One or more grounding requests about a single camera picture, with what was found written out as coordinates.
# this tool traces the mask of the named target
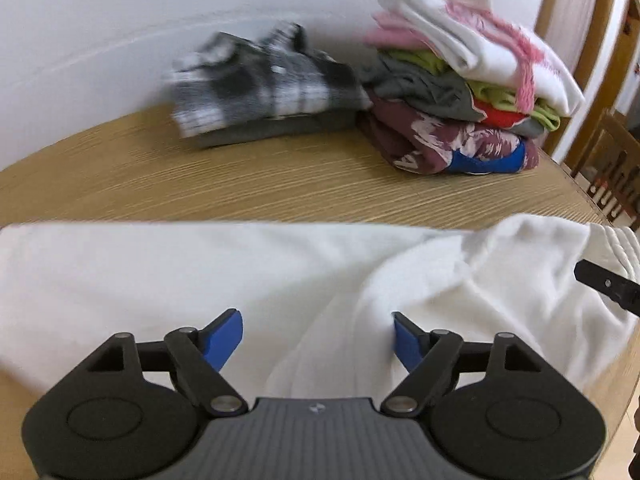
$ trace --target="white folded shirt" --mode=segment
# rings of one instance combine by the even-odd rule
[[[629,229],[519,215],[479,232],[366,224],[45,223],[0,231],[0,364],[41,390],[114,332],[158,340],[229,307],[222,370],[256,396],[371,396],[404,376],[391,313],[466,340],[514,332],[579,388],[636,318],[577,283],[640,276]]]
[[[489,41],[478,31],[457,22],[444,0],[378,0],[380,5],[409,20],[439,50],[444,60],[466,79],[516,89],[520,83],[518,61],[507,48]],[[535,94],[545,98],[562,116],[571,116],[584,102],[580,87],[562,60],[535,33],[520,30],[545,53],[548,65],[535,63]]]

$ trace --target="black and white plaid fabric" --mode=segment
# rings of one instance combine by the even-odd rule
[[[176,61],[170,80],[174,119],[185,137],[258,119],[370,107],[353,69],[310,49],[295,23],[281,23],[255,43],[219,32]]]

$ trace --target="chair backrest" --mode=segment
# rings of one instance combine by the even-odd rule
[[[571,176],[588,181],[587,195],[610,222],[628,216],[633,231],[640,228],[640,143],[608,110]]]

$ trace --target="lime green fabric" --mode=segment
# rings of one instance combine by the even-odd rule
[[[444,59],[440,59],[431,50],[387,50],[394,59],[407,61],[427,70],[433,75],[440,75],[451,70]]]
[[[518,111],[514,90],[482,81],[473,81],[471,79],[467,79],[466,84],[477,99],[491,104],[496,110],[503,110],[505,112]],[[533,111],[529,115],[539,121],[550,132],[560,127],[560,115],[540,97],[536,98]]]

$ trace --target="maroon garment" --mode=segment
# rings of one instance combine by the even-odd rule
[[[487,127],[441,119],[421,113],[404,101],[390,101],[369,92],[373,108],[359,114],[358,127],[384,158],[396,168],[432,174],[446,170],[453,152],[487,161],[511,155],[521,142],[525,156],[521,170],[538,165],[538,149],[529,139]]]

